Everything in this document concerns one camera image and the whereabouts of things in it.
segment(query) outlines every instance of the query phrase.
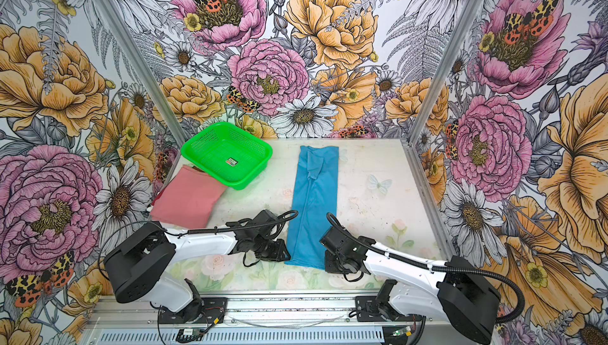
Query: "purple flower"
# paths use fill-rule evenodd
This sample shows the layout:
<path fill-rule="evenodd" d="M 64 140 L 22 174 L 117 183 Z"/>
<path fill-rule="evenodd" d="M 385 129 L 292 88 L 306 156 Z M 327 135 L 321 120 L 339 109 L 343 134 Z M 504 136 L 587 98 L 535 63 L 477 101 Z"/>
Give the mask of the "purple flower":
<path fill-rule="evenodd" d="M 93 250 L 91 229 L 102 178 L 64 147 L 39 145 L 0 159 L 0 277 L 48 270 L 68 251 L 80 262 Z"/>
<path fill-rule="evenodd" d="M 491 202 L 509 196 L 528 171 L 532 157 L 525 129 L 521 107 L 506 96 L 474 97 L 459 119 L 459 155 L 451 167 L 454 179 L 474 184 Z"/>
<path fill-rule="evenodd" d="M 395 93 L 394 91 L 391 91 L 389 93 L 383 93 L 380 97 L 374 100 L 374 108 L 383 110 L 384 106 L 386 106 L 386 103 L 393 98 L 398 98 L 397 93 Z"/>
<path fill-rule="evenodd" d="M 521 318 L 518 318 L 515 323 L 509 323 L 513 327 L 513 334 L 519 340 L 517 343 L 522 345 L 536 344 L 536 334 L 530 327 L 524 324 Z"/>
<path fill-rule="evenodd" d="M 232 86 L 258 102 L 260 112 L 274 116 L 277 107 L 308 93 L 308 72 L 298 52 L 267 39 L 250 42 L 228 60 Z"/>
<path fill-rule="evenodd" d="M 208 54 L 258 38 L 266 29 L 266 0 L 225 0 L 217 12 L 199 8 L 194 0 L 172 0 L 173 14 L 196 37 L 197 52 Z"/>
<path fill-rule="evenodd" d="M 482 27 L 477 58 L 469 63 L 469 75 L 496 93 L 509 93 L 515 99 L 526 98 L 541 86 L 562 63 L 568 51 L 559 51 L 564 41 L 570 14 L 561 16 L 564 0 L 559 0 L 550 16 L 551 23 L 539 36 L 521 35 L 514 43 L 506 42 L 505 18 L 509 14 L 525 16 L 541 0 L 500 0 Z"/>

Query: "floral tablecloth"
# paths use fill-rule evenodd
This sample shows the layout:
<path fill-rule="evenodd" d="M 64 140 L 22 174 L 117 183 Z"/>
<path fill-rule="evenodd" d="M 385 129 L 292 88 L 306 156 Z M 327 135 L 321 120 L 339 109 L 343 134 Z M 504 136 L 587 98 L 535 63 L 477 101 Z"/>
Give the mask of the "floral tablecloth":
<path fill-rule="evenodd" d="M 340 147 L 338 219 L 355 236 L 365 235 L 392 248 L 424 258 L 440 252 L 398 139 L 273 140 L 268 167 L 244 190 L 228 188 L 214 207 L 208 227 L 253 218 L 263 209 L 281 214 L 291 209 L 301 145 Z M 191 164 L 182 158 L 178 167 Z M 286 238 L 288 226 L 280 238 Z M 248 263 L 254 260 L 252 254 Z M 381 278 L 366 275 L 347 282 L 313 268 L 260 262 L 245 268 L 243 255 L 206 256 L 177 263 L 176 278 L 192 280 L 199 291 L 326 290 L 379 288 Z"/>

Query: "metal pole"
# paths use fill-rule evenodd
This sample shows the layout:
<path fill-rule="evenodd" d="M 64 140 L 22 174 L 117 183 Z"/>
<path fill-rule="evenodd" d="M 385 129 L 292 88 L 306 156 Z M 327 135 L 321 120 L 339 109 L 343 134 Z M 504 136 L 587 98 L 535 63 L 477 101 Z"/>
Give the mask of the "metal pole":
<path fill-rule="evenodd" d="M 155 76 L 146 63 L 145 57 L 131 36 L 129 28 L 119 13 L 114 0 L 93 0 L 93 3 L 95 4 L 95 10 L 101 13 L 103 20 L 108 24 L 118 45 L 120 45 L 120 48 L 131 62 L 131 66 L 139 75 L 143 86 L 152 97 L 152 101 L 154 101 L 156 108 L 165 120 L 178 146 L 181 147 L 187 140 L 186 135 L 161 92 Z"/>
<path fill-rule="evenodd" d="M 437 98 L 439 98 L 441 88 L 443 88 L 448 72 L 450 71 L 450 68 L 452 68 L 456 56 L 458 56 L 460 46 L 465 40 L 466 35 L 470 34 L 471 23 L 475 19 L 475 15 L 482 4 L 483 0 L 466 1 L 465 8 L 455 24 L 452 36 L 447 43 L 439 66 L 430 83 L 429 92 L 427 93 L 422 106 L 420 106 L 420 112 L 414 121 L 414 127 L 412 128 L 412 131 L 410 131 L 410 136 L 408 138 L 410 144 L 416 143 L 422 129 L 426 125 L 426 121 L 430 117 L 430 112 L 433 110 L 433 105 L 437 101 Z"/>

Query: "wire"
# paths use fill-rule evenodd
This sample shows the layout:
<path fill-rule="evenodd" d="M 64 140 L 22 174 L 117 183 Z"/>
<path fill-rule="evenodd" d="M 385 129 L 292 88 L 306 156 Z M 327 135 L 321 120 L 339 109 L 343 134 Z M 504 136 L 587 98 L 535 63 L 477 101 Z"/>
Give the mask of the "wire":
<path fill-rule="evenodd" d="M 157 224 L 154 221 L 133 221 L 133 222 L 129 222 L 125 225 L 122 225 L 121 227 L 119 227 L 118 229 L 116 229 L 108 238 L 106 238 L 105 241 L 103 241 L 102 246 L 99 248 L 99 254 L 97 254 L 97 268 L 99 269 L 99 273 L 101 273 L 102 277 L 106 278 L 107 280 L 110 280 L 108 278 L 106 270 L 102 269 L 102 252 L 103 252 L 103 248 L 108 244 L 108 241 L 110 240 L 110 238 L 112 238 L 113 236 L 116 235 L 116 233 L 118 233 L 119 231 L 121 231 L 122 229 L 124 229 L 125 227 L 130 227 L 132 225 L 135 225 L 136 223 L 151 223 L 152 225 L 155 225 L 156 227 L 158 227 L 160 230 L 162 230 L 165 234 L 169 234 L 169 235 L 174 235 L 174 236 L 178 236 L 178 234 L 173 234 L 167 231 L 167 229 L 165 229 L 164 227 L 160 226 L 159 224 Z"/>
<path fill-rule="evenodd" d="M 158 337 L 161 338 L 162 345 L 167 345 L 167 343 L 165 342 L 165 340 L 163 340 L 163 338 L 162 338 L 161 324 L 159 323 L 160 320 L 161 320 L 161 309 L 158 308 L 158 315 L 156 317 L 156 329 L 158 330 Z"/>
<path fill-rule="evenodd" d="M 342 273 L 342 276 L 344 277 L 344 280 L 346 280 L 347 282 L 354 283 L 354 282 L 358 282 L 359 280 L 363 279 L 363 277 L 365 276 L 365 274 L 363 273 L 363 271 L 361 271 L 361 275 L 359 275 L 358 278 L 353 279 L 353 280 L 348 280 L 348 278 L 346 277 L 346 273 Z"/>
<path fill-rule="evenodd" d="M 422 320 L 420 321 L 420 329 L 418 329 L 416 331 L 416 333 L 414 334 L 414 339 L 412 340 L 413 342 L 408 345 L 418 344 L 418 341 L 420 341 L 420 339 L 422 338 L 422 332 L 424 332 L 425 325 L 426 325 L 426 316 L 422 316 Z"/>
<path fill-rule="evenodd" d="M 353 237 L 353 235 L 351 235 L 348 230 L 346 230 L 341 224 L 340 221 L 338 221 L 338 219 L 336 218 L 335 215 L 333 215 L 332 213 L 327 213 L 327 220 L 330 222 L 332 227 L 335 227 L 340 233 L 342 233 L 342 235 L 345 235 L 346 238 L 352 240 L 354 243 L 357 243 L 358 245 L 361 245 L 363 247 L 365 247 L 368 250 L 371 250 L 377 254 L 382 254 L 385 255 L 387 252 L 380 250 L 378 248 L 375 248 L 373 246 L 370 246 L 368 243 L 365 243 L 355 237 Z M 393 259 L 397 259 L 400 260 L 401 262 L 407 263 L 408 265 L 412 265 L 412 266 L 416 266 L 419 268 L 423 268 L 425 270 L 428 270 L 429 267 L 427 264 L 422 263 L 422 262 L 418 262 L 417 260 L 414 259 L 410 259 L 410 258 L 406 258 L 406 257 L 402 257 L 398 254 L 393 254 L 392 252 L 388 252 L 388 257 L 389 258 L 393 258 Z M 511 289 L 513 290 L 513 292 L 515 292 L 515 295 L 517 296 L 517 305 L 515 306 L 515 309 L 513 309 L 513 311 L 511 311 L 511 313 L 508 313 L 505 316 L 499 316 L 496 318 L 496 324 L 503 324 L 506 323 L 508 321 L 511 321 L 515 318 L 517 318 L 519 315 L 522 314 L 523 312 L 523 308 L 525 306 L 525 296 L 523 295 L 523 292 L 521 291 L 521 289 L 517 286 L 517 284 L 515 284 L 512 280 L 506 278 L 505 276 L 502 276 L 501 274 L 497 274 L 497 273 L 492 273 L 486 270 L 479 270 L 477 268 L 460 268 L 460 267 L 449 267 L 449 266 L 433 266 L 430 268 L 430 271 L 433 272 L 438 272 L 438 273 L 455 273 L 455 274 L 474 274 L 474 275 L 481 275 L 481 276 L 485 276 L 486 278 L 492 278 L 492 279 L 496 279 L 500 282 L 503 282 L 504 284 L 508 285 L 509 287 L 511 287 Z"/>
<path fill-rule="evenodd" d="M 213 229 L 191 229 L 186 233 L 179 234 L 178 236 L 186 235 L 186 234 L 218 234 L 218 233 L 228 233 L 231 231 L 239 231 L 239 230 L 251 230 L 258 229 L 260 227 L 280 227 L 283 228 L 285 222 L 289 222 L 298 216 L 298 211 L 287 211 L 279 216 L 277 216 L 276 221 L 270 221 L 265 223 L 257 223 L 255 225 L 248 225 L 245 227 L 214 227 Z M 278 230 L 275 234 L 270 236 L 270 239 L 274 239 L 278 236 L 280 230 Z"/>

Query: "floral wallpaper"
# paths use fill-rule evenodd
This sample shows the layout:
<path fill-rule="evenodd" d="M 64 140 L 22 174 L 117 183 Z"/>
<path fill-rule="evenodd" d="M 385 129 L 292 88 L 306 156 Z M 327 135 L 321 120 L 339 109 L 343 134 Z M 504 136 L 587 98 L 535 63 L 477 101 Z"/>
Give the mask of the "floral wallpaper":
<path fill-rule="evenodd" d="M 0 11 L 0 342 L 74 345 L 177 145 L 91 0 Z"/>
<path fill-rule="evenodd" d="M 114 2 L 187 136 L 377 138 L 408 135 L 465 0 Z"/>
<path fill-rule="evenodd" d="M 504 344 L 608 343 L 607 12 L 484 0 L 415 143 L 457 254 L 523 290 Z"/>

